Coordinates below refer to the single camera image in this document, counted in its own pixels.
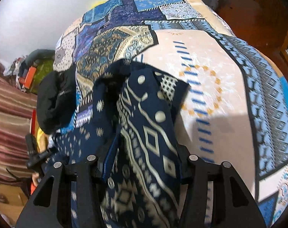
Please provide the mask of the yellow duck print cloth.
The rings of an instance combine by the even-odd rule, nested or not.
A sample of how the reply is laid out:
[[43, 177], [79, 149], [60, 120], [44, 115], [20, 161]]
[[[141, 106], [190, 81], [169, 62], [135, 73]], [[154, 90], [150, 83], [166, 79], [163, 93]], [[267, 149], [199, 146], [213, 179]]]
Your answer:
[[45, 134], [41, 128], [38, 128], [37, 131], [37, 144], [38, 144], [38, 151], [42, 153], [43, 151], [46, 151], [48, 148], [48, 140], [49, 135]]

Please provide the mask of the navy patterned large garment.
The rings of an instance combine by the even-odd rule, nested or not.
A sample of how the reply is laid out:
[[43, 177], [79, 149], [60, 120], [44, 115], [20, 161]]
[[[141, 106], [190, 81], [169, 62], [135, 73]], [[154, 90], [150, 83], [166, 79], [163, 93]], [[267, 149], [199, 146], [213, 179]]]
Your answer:
[[90, 120], [53, 135], [48, 160], [74, 164], [100, 149], [100, 207], [107, 227], [176, 227], [181, 170], [174, 122], [189, 86], [153, 66], [121, 59], [95, 82]]

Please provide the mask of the green patterned bag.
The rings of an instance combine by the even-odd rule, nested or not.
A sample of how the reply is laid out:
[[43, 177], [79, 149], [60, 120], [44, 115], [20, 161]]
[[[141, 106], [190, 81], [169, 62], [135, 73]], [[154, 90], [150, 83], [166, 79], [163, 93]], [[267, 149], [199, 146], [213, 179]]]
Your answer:
[[36, 94], [38, 92], [39, 84], [43, 78], [52, 72], [53, 70], [53, 59], [43, 59], [36, 67], [36, 72], [33, 77], [32, 84], [30, 86], [29, 92]]

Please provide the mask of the grey stuffed cloth bundle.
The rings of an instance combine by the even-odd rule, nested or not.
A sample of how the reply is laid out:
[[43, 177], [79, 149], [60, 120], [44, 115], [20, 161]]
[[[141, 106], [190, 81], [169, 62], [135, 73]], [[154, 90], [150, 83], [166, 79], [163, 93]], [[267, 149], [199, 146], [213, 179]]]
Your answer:
[[31, 52], [24, 60], [27, 65], [32, 65], [34, 62], [42, 59], [54, 59], [55, 51], [50, 49], [36, 49]]

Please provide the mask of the black garment pile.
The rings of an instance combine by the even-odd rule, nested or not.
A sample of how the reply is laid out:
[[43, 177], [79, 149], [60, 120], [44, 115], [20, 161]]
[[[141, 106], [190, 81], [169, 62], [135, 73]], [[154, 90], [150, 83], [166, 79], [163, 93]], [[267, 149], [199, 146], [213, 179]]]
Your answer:
[[39, 84], [37, 121], [45, 134], [52, 134], [70, 123], [76, 109], [76, 66], [51, 71]]

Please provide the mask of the blue patchwork bed blanket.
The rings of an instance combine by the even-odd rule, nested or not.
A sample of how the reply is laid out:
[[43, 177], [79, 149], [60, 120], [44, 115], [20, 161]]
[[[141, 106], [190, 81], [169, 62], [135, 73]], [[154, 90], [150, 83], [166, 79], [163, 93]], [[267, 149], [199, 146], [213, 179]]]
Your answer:
[[202, 0], [108, 0], [61, 36], [55, 71], [76, 68], [76, 105], [62, 134], [88, 123], [85, 107], [114, 61], [167, 73], [160, 95], [189, 90], [175, 121], [177, 141], [209, 163], [232, 162], [267, 227], [288, 226], [288, 82], [277, 66], [237, 38]]

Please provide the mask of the striped maroon curtain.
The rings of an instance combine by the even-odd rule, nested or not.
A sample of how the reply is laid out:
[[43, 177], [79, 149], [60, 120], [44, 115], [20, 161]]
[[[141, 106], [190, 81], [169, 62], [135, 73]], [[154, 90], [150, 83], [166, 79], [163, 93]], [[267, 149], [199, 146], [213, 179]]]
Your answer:
[[0, 185], [21, 186], [14, 177], [29, 178], [26, 167], [25, 135], [30, 131], [37, 96], [19, 91], [11, 78], [3, 75], [0, 63]]

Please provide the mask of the orange box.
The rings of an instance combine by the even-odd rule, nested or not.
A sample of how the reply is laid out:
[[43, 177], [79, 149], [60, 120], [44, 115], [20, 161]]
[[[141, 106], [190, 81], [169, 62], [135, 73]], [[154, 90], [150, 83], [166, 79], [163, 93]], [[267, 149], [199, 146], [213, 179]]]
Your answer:
[[27, 75], [26, 75], [26, 77], [24, 79], [24, 84], [23, 84], [25, 89], [30, 89], [36, 71], [37, 71], [36, 67], [31, 66], [29, 68], [29, 70], [27, 72]]

